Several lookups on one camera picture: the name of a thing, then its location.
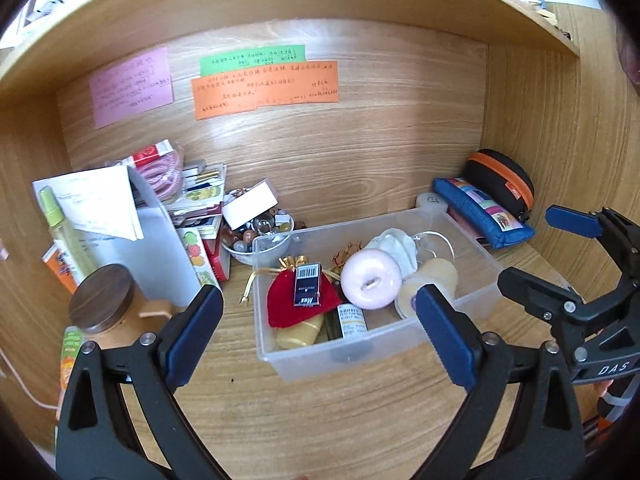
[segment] black clamp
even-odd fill
[[[189,381],[222,318],[220,290],[205,285],[156,335],[102,350],[82,345],[58,425],[56,469],[65,480],[230,480],[198,438],[174,391]],[[121,384],[133,385],[171,469],[152,462],[133,427]]]
[[[416,313],[451,381],[468,394],[412,480],[560,480],[584,463],[580,410],[555,342],[523,348],[481,334],[434,285],[418,291]],[[500,446],[473,468],[510,383],[520,389]]]
[[[503,296],[551,325],[574,384],[618,379],[640,364],[640,226],[612,209],[581,213],[551,206],[552,227],[595,238],[622,276],[615,290],[584,303],[572,290],[510,267],[498,278]]]

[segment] wooden jar lid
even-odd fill
[[[111,264],[89,274],[69,302],[71,323],[87,334],[115,325],[131,305],[136,282],[127,267]]]

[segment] pink candle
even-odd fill
[[[374,310],[387,306],[396,298],[402,275],[396,261],[385,251],[363,249],[344,264],[340,284],[351,303]]]

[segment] pink rope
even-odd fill
[[[138,173],[148,182],[160,200],[166,200],[182,189],[182,168],[176,151],[142,166]]]

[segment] clear plastic storage box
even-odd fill
[[[502,267],[459,225],[436,207],[423,207],[351,222],[314,227],[287,235],[268,235],[254,240],[254,270],[260,267],[279,267],[278,257],[309,257],[329,270],[333,257],[352,243],[364,247],[375,236],[391,227],[413,236],[424,231],[436,231],[451,242],[458,270],[458,288],[453,307],[471,319],[489,316],[500,292],[496,285]],[[278,245],[279,250],[269,250]],[[433,257],[452,261],[448,245],[437,236],[425,236],[418,242],[418,261]],[[380,310],[364,311],[369,333],[361,338],[317,342],[315,345],[293,350],[281,350],[276,344],[276,329],[271,328],[267,316],[267,292],[274,276],[260,275],[254,284],[255,336],[258,358],[273,366],[284,380],[295,380],[337,372],[373,359],[385,359],[428,342],[417,318],[400,319],[391,304]]]

